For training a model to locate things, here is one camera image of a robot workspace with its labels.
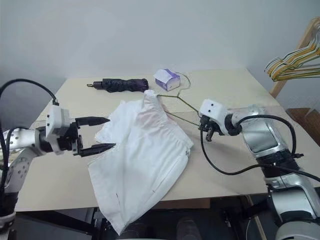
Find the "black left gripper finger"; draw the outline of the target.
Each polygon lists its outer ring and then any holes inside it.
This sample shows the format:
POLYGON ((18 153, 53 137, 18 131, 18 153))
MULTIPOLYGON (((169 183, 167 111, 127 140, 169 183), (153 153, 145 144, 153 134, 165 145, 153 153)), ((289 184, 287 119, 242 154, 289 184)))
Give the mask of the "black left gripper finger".
POLYGON ((112 149, 113 147, 115 147, 116 144, 115 143, 101 143, 101 144, 95 144, 92 145, 89 148, 84 148, 80 150, 80 156, 81 157, 88 157, 88 156, 92 156, 92 155, 97 155, 100 153, 103 153, 109 149, 112 149))
POLYGON ((81 126, 98 126, 110 121, 105 117, 97 116, 78 117, 74 120, 78 129, 80 129, 81 126))

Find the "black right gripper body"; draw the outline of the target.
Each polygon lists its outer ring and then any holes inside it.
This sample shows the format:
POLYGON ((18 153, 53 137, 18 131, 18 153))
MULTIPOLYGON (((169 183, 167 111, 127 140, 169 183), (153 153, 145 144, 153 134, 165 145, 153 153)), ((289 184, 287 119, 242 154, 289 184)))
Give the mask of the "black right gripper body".
POLYGON ((219 127, 219 125, 214 122, 213 120, 210 120, 210 118, 208 116, 205 116, 205 115, 202 115, 201 117, 207 117, 207 126, 206 126, 206 130, 203 130, 203 132, 208 132, 208 129, 210 127, 213 127, 215 129, 215 132, 214 133, 218 133, 219 135, 222 135, 222 131, 219 127))

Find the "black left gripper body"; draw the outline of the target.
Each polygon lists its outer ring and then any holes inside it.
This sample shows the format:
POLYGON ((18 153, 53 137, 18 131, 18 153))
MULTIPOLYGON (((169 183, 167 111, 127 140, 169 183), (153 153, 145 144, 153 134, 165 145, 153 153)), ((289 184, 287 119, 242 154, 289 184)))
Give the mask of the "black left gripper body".
POLYGON ((61 151, 71 151, 74 156, 80 155, 83 148, 82 136, 78 133, 78 124, 72 122, 66 133, 58 139, 61 151))

